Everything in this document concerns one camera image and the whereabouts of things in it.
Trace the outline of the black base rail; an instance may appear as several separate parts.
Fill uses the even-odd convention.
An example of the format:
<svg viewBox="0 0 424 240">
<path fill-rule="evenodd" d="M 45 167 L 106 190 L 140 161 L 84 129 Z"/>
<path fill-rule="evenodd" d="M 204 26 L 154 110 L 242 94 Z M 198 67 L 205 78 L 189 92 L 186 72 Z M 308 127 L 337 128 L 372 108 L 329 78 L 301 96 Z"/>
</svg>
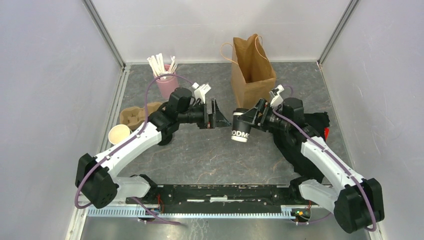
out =
<svg viewBox="0 0 424 240">
<path fill-rule="evenodd" d="M 277 214 L 281 206 L 307 208 L 289 186 L 275 184 L 164 184 L 140 199 L 163 214 Z"/>
</svg>

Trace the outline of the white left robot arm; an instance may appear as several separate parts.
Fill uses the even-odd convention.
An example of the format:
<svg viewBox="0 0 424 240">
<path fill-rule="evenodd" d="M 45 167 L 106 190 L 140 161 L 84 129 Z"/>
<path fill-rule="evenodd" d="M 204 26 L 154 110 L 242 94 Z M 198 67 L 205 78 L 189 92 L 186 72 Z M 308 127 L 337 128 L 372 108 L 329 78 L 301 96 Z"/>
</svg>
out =
<svg viewBox="0 0 424 240">
<path fill-rule="evenodd" d="M 149 148 L 169 144 L 181 124 L 196 124 L 199 129 L 231 126 L 215 99 L 211 100 L 211 113 L 208 113 L 205 94 L 210 86 L 193 85 L 193 88 L 194 91 L 176 88 L 168 101 L 124 140 L 95 156 L 86 153 L 79 158 L 74 198 L 77 208 L 82 208 L 79 205 L 80 195 L 87 198 L 89 203 L 86 207 L 93 205 L 97 209 L 106 207 L 116 198 L 136 197 L 145 204 L 153 203 L 157 198 L 154 183 L 143 175 L 119 177 L 121 170 Z"/>
</svg>

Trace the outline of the red small object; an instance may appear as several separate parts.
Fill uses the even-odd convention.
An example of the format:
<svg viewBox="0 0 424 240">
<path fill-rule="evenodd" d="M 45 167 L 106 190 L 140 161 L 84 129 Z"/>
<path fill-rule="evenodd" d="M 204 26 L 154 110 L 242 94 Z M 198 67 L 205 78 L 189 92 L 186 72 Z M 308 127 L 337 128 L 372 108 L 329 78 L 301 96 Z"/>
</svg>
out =
<svg viewBox="0 0 424 240">
<path fill-rule="evenodd" d="M 324 139 L 327 140 L 330 133 L 330 129 L 328 127 L 324 128 Z"/>
</svg>

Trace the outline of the black plastic cup lid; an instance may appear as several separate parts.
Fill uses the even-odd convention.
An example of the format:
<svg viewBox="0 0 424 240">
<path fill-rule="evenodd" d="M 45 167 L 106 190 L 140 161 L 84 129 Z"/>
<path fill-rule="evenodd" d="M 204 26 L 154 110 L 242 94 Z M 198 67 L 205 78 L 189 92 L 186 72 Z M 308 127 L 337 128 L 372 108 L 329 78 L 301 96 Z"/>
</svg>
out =
<svg viewBox="0 0 424 240">
<path fill-rule="evenodd" d="M 245 114 L 248 110 L 249 110 L 249 109 L 246 109 L 246 108 L 236 108 L 236 109 L 233 111 L 232 115 L 233 115 L 233 116 L 240 116 L 240 115 L 242 115 L 242 114 Z"/>
</svg>

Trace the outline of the stack of paper cups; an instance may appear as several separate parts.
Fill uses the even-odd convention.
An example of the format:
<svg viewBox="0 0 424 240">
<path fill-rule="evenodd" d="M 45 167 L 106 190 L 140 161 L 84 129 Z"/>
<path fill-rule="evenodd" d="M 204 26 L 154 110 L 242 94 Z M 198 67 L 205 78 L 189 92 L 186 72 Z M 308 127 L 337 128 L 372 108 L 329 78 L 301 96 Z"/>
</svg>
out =
<svg viewBox="0 0 424 240">
<path fill-rule="evenodd" d="M 127 138 L 132 130 L 125 124 L 118 124 L 111 128 L 108 132 L 108 141 L 112 145 L 116 145 Z"/>
</svg>

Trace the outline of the pink straw holder cup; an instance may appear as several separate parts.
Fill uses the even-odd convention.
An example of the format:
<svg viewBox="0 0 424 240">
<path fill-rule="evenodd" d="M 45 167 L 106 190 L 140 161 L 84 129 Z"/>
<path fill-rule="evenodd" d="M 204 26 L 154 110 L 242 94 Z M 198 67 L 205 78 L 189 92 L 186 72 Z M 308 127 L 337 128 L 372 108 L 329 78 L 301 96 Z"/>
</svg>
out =
<svg viewBox="0 0 424 240">
<path fill-rule="evenodd" d="M 174 69 L 174 66 L 173 65 L 171 66 L 170 64 L 164 64 L 164 69 L 165 69 L 165 72 L 164 73 L 171 73 L 171 74 L 174 74 L 175 73 L 175 69 Z M 157 76 L 160 75 L 159 73 L 162 73 L 162 72 L 160 72 L 160 69 L 159 69 L 158 66 L 154 66 L 153 69 L 152 69 L 152 71 L 153 71 L 154 77 L 157 77 Z M 164 77 L 159 78 L 155 82 L 156 82 L 156 84 L 158 86 L 158 89 L 159 89 L 162 97 L 164 99 L 166 99 L 166 100 L 169 99 L 170 94 L 176 88 L 179 87 L 178 79 L 177 79 L 176 76 L 164 76 Z"/>
</svg>

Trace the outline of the stack of black lids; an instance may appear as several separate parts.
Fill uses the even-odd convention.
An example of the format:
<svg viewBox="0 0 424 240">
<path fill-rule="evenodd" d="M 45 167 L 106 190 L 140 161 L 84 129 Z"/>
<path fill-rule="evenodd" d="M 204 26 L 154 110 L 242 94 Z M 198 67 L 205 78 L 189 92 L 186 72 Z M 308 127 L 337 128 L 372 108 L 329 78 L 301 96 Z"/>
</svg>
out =
<svg viewBox="0 0 424 240">
<path fill-rule="evenodd" d="M 161 141 L 158 143 L 159 146 L 168 145 L 173 139 L 173 133 L 169 131 L 161 131 Z"/>
</svg>

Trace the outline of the brown paper bag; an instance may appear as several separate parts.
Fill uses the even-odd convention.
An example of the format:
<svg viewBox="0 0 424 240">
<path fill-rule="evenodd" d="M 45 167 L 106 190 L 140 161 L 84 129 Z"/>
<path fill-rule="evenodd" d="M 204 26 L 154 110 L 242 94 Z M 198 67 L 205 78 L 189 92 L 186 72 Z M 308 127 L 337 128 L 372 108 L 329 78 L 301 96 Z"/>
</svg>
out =
<svg viewBox="0 0 424 240">
<path fill-rule="evenodd" d="M 263 98 L 270 100 L 269 91 L 276 83 L 276 72 L 263 48 L 263 38 L 254 33 L 247 39 L 234 37 L 232 43 L 223 43 L 232 48 L 231 58 L 221 56 L 231 62 L 230 84 L 238 108 L 251 109 Z"/>
</svg>

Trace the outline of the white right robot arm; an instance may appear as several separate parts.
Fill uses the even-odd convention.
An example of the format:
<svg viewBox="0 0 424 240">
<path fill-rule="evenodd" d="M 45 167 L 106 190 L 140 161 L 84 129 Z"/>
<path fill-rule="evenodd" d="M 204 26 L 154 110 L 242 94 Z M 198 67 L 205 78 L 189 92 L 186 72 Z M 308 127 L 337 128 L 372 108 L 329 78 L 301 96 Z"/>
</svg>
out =
<svg viewBox="0 0 424 240">
<path fill-rule="evenodd" d="M 277 149 L 298 173 L 288 191 L 293 203 L 318 204 L 347 233 L 374 232 L 385 218 L 382 186 L 355 172 L 331 150 L 326 142 L 329 125 L 326 112 L 305 113 L 298 98 L 277 104 L 262 98 L 251 109 L 234 110 L 231 138 L 245 143 L 252 129 L 272 134 Z"/>
</svg>

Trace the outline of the black paper coffee cup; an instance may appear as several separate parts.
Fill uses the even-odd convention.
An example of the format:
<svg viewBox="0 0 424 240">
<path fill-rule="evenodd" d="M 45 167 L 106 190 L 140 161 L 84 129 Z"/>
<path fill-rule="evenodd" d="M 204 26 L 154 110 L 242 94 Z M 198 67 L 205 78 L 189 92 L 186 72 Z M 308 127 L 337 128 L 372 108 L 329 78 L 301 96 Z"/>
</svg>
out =
<svg viewBox="0 0 424 240">
<path fill-rule="evenodd" d="M 237 121 L 237 116 L 232 117 L 231 140 L 246 143 L 249 139 L 252 126 Z"/>
</svg>

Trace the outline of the brown cardboard cup carrier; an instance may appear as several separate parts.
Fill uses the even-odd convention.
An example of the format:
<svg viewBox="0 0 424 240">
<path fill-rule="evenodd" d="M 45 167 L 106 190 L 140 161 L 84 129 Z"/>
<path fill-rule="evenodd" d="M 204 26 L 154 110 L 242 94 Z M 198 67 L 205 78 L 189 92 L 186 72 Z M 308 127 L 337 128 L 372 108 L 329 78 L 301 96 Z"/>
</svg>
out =
<svg viewBox="0 0 424 240">
<path fill-rule="evenodd" d="M 161 102 L 148 103 L 147 113 L 145 113 L 144 107 L 132 106 L 125 108 L 119 114 L 119 123 L 126 125 L 131 131 L 135 131 L 145 121 L 146 116 L 155 112 L 161 105 Z"/>
</svg>

